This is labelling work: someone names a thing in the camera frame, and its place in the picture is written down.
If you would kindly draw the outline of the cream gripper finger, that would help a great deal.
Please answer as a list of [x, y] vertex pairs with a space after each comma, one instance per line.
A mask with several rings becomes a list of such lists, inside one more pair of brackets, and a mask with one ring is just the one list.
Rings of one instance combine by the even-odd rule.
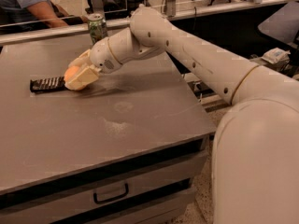
[[65, 86], [71, 91], [80, 91], [99, 78], [100, 68], [92, 65], [82, 65], [76, 74], [68, 81]]
[[87, 49], [83, 53], [81, 53], [75, 60], [73, 60], [68, 67], [72, 66], [78, 66], [81, 67], [84, 64], [92, 65], [92, 62], [90, 60], [90, 50]]

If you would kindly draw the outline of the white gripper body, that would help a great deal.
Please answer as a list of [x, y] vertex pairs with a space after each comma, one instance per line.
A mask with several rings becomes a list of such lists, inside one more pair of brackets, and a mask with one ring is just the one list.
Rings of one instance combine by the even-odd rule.
[[106, 37], [93, 45], [90, 51], [92, 64], [101, 69], [102, 73], [110, 74], [121, 68], [121, 64], [113, 56]]

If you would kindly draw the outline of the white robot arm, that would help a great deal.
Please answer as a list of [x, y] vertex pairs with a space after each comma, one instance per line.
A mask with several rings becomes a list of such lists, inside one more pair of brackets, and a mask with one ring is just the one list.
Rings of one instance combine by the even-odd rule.
[[231, 105], [213, 142], [213, 224], [299, 224], [299, 81], [140, 6], [128, 28], [68, 65], [65, 86], [79, 91], [125, 63], [164, 51]]

